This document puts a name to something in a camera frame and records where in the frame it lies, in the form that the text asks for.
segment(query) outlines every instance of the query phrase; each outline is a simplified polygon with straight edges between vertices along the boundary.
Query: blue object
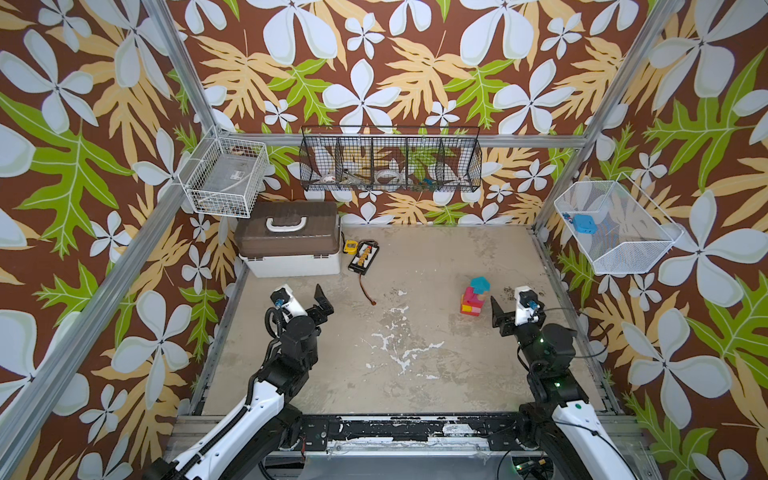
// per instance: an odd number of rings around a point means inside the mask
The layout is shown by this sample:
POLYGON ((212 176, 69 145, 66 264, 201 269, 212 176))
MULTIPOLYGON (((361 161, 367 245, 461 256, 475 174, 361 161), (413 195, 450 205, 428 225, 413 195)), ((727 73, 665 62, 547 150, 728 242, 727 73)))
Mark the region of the blue object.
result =
POLYGON ((477 295, 482 295, 485 292, 491 291, 491 283, 488 282, 484 276, 473 278, 472 282, 469 283, 469 286, 472 287, 473 293, 477 295))
POLYGON ((578 214, 573 216, 574 228, 579 233, 593 234, 598 231, 594 225, 594 220, 589 215, 578 214))

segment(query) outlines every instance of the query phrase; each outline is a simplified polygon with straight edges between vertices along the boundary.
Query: black cable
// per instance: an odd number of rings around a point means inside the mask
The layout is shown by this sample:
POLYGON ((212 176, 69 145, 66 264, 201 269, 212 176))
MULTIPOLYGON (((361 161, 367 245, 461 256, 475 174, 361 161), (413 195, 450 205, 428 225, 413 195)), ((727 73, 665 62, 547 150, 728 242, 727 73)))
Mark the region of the black cable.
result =
POLYGON ((498 480, 498 474, 502 471, 502 463, 504 463, 504 459, 507 458, 509 452, 511 452, 511 450, 507 450, 504 456, 502 456, 502 459, 498 462, 498 467, 496 467, 496 480, 498 480))
POLYGON ((280 339, 271 339, 270 344, 266 347, 266 355, 264 355, 264 362, 261 364, 261 367, 263 368, 267 363, 270 362, 272 359, 272 354, 277 351, 275 345, 280 341, 280 339))
POLYGON ((552 308, 545 308, 541 312, 549 312, 550 310, 573 310, 571 307, 553 306, 552 308))
POLYGON ((491 435, 496 435, 497 433, 501 433, 501 432, 504 432, 506 430, 513 429, 514 427, 515 427, 514 425, 510 425, 509 427, 504 427, 503 429, 496 430, 495 432, 486 433, 485 435, 478 435, 478 437, 480 437, 481 439, 486 439, 486 438, 488 438, 491 435))
POLYGON ((523 362, 523 359, 520 358, 520 350, 522 350, 522 347, 518 345, 518 362, 520 362, 520 365, 523 366, 526 372, 530 372, 531 370, 528 368, 527 365, 525 365, 525 362, 523 362))
POLYGON ((568 425, 568 426, 571 426, 571 427, 578 427, 579 429, 584 429, 584 430, 586 430, 587 432, 590 432, 590 433, 591 433, 593 436, 596 436, 596 437, 598 437, 600 440, 602 440, 603 442, 605 442, 605 443, 606 443, 606 445, 608 445, 609 447, 611 447, 611 449, 612 449, 614 452, 616 452, 616 455, 619 455, 619 458, 621 458, 621 461, 622 461, 622 462, 624 462, 624 464, 627 466, 627 468, 628 468, 628 469, 629 469, 629 471, 632 473, 632 476, 635 478, 635 480, 638 480, 638 479, 637 479, 637 475, 635 475, 635 474, 634 474, 634 470, 632 470, 632 467, 630 467, 630 465, 629 465, 629 462, 627 462, 627 459, 625 459, 625 458, 624 458, 624 456, 623 456, 623 455, 622 455, 622 454, 621 454, 621 453, 620 453, 620 452, 619 452, 619 451, 616 449, 616 447, 614 447, 614 444, 613 444, 613 443, 610 443, 608 440, 606 440, 606 439, 605 439, 605 437, 603 437, 602 435, 600 435, 600 433, 599 433, 597 430, 589 429, 589 428, 587 428, 587 427, 585 427, 585 426, 583 426, 583 425, 576 425, 575 423, 568 423, 568 422, 558 422, 557 420, 553 420, 553 422, 554 422, 554 423, 556 423, 556 424, 558 424, 558 425, 568 425))
POLYGON ((605 350, 608 350, 608 345, 603 345, 603 349, 600 352, 597 352, 597 353, 595 353, 593 355, 575 356, 574 358, 575 359, 590 359, 592 357, 602 355, 605 350))
POLYGON ((275 480, 275 478, 266 470, 266 467, 264 466, 264 460, 259 462, 259 472, 261 472, 261 475, 264 475, 266 480, 275 480))
POLYGON ((264 313, 264 327, 266 328, 266 332, 270 334, 270 336, 274 339, 277 338, 277 334, 274 330, 272 330, 272 314, 277 313, 277 309, 273 306, 266 309, 266 312, 264 313))
POLYGON ((283 331, 287 326, 286 319, 283 316, 283 311, 271 306, 266 309, 264 313, 264 327, 266 332, 274 339, 283 335, 283 331))

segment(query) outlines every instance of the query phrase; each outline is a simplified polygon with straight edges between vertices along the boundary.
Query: black wire basket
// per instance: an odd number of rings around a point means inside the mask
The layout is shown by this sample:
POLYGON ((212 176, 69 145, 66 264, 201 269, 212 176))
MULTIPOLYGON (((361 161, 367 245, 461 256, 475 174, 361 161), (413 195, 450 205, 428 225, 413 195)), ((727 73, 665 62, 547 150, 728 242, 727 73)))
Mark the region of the black wire basket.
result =
POLYGON ((345 134, 358 127, 302 127, 299 150, 304 190, 429 190, 480 188, 482 152, 476 133, 402 127, 392 134, 345 134))

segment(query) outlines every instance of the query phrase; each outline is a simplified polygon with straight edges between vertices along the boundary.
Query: aluminum frame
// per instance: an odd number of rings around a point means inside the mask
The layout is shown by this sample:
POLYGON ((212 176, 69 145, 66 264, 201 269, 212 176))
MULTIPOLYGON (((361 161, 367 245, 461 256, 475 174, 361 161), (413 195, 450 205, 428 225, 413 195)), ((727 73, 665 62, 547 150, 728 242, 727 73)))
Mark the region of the aluminum frame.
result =
MULTIPOLYGON (((163 0, 142 0, 142 3, 149 15, 158 22, 158 30, 168 47, 168 56, 179 74, 181 84, 189 94, 190 103, 201 120, 203 131, 207 132, 200 143, 204 144, 205 140, 210 139, 210 137, 216 138, 219 135, 229 134, 222 131, 213 118, 210 105, 205 98, 203 85, 197 76, 197 71, 187 49, 176 35, 175 24, 167 5, 163 0)), ((591 151, 591 147, 600 134, 610 109, 626 90, 642 59, 650 51, 653 42, 666 25, 676 3, 677 0, 659 0, 655 5, 619 67, 616 77, 611 82, 607 94, 584 135, 479 136, 478 140, 481 147, 574 147, 579 149, 574 155, 571 155, 561 178, 545 201, 535 222, 536 229, 546 224, 554 210, 554 198, 567 188, 573 173, 587 159, 587 153, 591 151)), ((235 135, 240 135, 244 139, 261 141, 270 146, 298 146, 301 143, 301 137, 293 134, 235 135)), ((182 172, 182 177, 188 177, 191 172, 190 168, 194 168, 193 163, 187 164, 184 172, 182 172)), ((172 184, 163 200, 158 202, 147 222, 139 230, 121 259, 115 264, 105 281, 99 286, 96 294, 81 312, 78 328, 67 332, 57 348, 51 352, 51 361, 46 362, 41 367, 35 381, 20 392, 15 404, 9 407, 11 411, 6 412, 5 421, 0 425, 0 480, 6 480, 13 474, 16 466, 50 415, 55 403, 64 393, 72 377, 91 351, 103 328, 117 311, 120 301, 156 247, 167 225, 173 220, 183 199, 184 192, 181 186, 178 183, 172 184)), ((535 245, 540 250, 539 254, 544 260, 545 266, 549 266, 550 270, 554 269, 549 256, 543 255, 538 239, 535 245)), ((556 292, 558 292, 558 284, 553 283, 556 292)), ((571 318, 571 316, 571 314, 567 314, 566 317, 569 322, 574 323, 575 318, 571 318)), ((620 412, 621 408, 615 402, 610 388, 607 388, 607 394, 609 400, 613 398, 611 405, 614 406, 614 410, 620 412)))
MULTIPOLYGON (((232 134, 228 135, 243 140, 260 141, 271 147, 299 147, 301 134, 232 134)), ((359 134, 361 137, 381 137, 378 134, 359 134)), ((477 135, 481 147, 528 147, 528 148, 583 148, 586 140, 583 135, 477 135)))

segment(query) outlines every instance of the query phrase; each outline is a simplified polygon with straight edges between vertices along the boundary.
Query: floral wallpaper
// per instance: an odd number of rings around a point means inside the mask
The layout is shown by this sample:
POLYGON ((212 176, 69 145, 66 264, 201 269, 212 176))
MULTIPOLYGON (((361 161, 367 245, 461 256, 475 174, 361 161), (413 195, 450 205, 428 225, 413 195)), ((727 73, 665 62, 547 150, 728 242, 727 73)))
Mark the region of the floral wallpaper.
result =
POLYGON ((684 228, 649 273, 595 276, 558 217, 539 232, 665 478, 768 476, 766 14, 680 4, 581 166, 684 228))
MULTIPOLYGON (((0 422, 200 137, 139 0, 0 0, 0 422)), ((185 411, 240 265, 179 211, 14 479, 123 480, 185 411)))
MULTIPOLYGON (((445 133, 580 134, 647 15, 647 4, 635 0, 168 6, 219 125, 281 134, 313 124, 350 134, 422 125, 445 133)), ((274 171, 262 200, 335 200, 352 223, 448 225, 532 222, 570 154, 484 149, 482 188, 473 194, 331 194, 300 189, 297 149, 270 150, 274 171)), ((374 160, 397 170, 387 154, 374 160)), ((435 158, 421 160, 434 168, 435 158)), ((452 174, 462 181, 462 172, 452 174)))

